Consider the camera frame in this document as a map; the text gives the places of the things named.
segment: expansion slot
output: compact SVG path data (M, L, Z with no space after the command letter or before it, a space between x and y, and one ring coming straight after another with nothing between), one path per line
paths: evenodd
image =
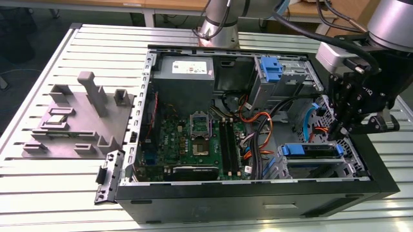
M223 162L223 173L233 175L239 171L235 136L231 123L219 123L219 135L220 135L220 153Z

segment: red wire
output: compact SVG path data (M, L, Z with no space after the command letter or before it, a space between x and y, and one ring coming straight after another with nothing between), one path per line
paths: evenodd
M147 133L147 136L146 136L144 139L147 139L148 136L150 136L150 131L152 129L152 124L154 124L154 120L155 120L156 108L158 108L158 93L155 93L155 109L154 109L152 118L150 119L150 130L148 130L148 133Z

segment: sticker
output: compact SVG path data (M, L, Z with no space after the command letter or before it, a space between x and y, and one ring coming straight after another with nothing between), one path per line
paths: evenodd
M136 4L136 3L124 3L124 6L142 6L142 4Z
M246 103L245 103L245 107L246 107L249 110L251 110L251 107L253 107L253 106L246 102Z
M250 166L246 166L245 167L245 172L251 174L253 173L253 168Z
M204 61L174 61L172 73L206 74L207 64Z

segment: aluminum extrusion table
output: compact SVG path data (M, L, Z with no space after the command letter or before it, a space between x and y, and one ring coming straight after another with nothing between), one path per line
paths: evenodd
M239 34L243 49L317 51L319 43L301 36ZM52 84L84 91L80 71L92 71L106 92L126 88L136 93L148 44L195 46L190 30L83 25L69 29L16 116L0 138L0 231L112 231L158 228L168 231L401 231L413 230L412 112L398 98L393 115L400 132L370 135L401 192L365 202L327 218L200 224L138 225L120 205L94 205L95 175L103 160L21 158L52 101Z

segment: metal bracket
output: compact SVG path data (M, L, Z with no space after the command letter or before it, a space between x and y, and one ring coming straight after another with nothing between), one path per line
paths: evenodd
M106 156L104 164L100 166L96 176L99 187L96 191L95 205L118 203L115 201L115 195L120 180L123 159L123 150L112 151Z

